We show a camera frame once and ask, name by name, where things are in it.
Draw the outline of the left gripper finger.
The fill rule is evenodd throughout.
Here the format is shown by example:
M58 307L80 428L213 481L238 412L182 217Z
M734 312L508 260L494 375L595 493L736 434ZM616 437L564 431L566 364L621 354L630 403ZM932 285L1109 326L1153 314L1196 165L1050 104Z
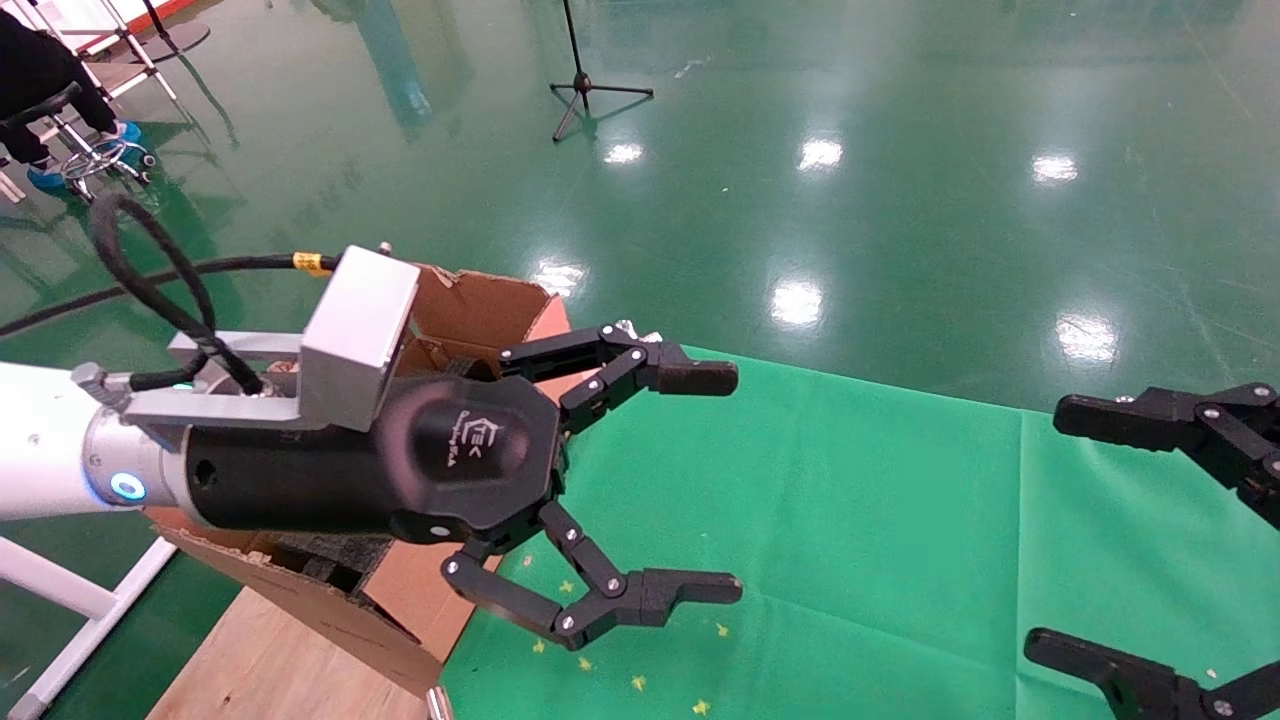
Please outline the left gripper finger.
M669 341L632 337L596 325L532 340L499 351L500 374L538 384L585 373L559 396L561 429L580 433L637 392L726 397L739 387L730 361L696 360Z
M567 650L582 650L616 626L664 626L685 602L731 605L742 583L717 571L663 568L622 573L557 501L540 506L532 529L541 530L588 585L564 607L485 568L497 547L468 539L443 562L443 577L463 600Z

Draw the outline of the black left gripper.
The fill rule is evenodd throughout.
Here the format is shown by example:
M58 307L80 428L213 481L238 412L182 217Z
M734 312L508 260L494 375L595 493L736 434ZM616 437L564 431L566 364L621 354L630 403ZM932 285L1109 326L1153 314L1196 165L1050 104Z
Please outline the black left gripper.
M398 379L366 432L196 427L189 498L210 527L511 548L563 488L559 406L521 378Z

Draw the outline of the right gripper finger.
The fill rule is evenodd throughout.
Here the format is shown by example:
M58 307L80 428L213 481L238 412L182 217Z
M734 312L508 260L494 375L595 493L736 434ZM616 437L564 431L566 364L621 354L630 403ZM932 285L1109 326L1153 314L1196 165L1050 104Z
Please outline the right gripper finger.
M1056 630L1030 630L1034 664L1096 685L1116 719L1262 719L1279 707L1279 662L1216 688L1174 667Z
M1279 527L1279 400L1265 383L1212 395L1149 387L1115 400L1068 395L1053 411L1065 436L1181 452L1272 528Z

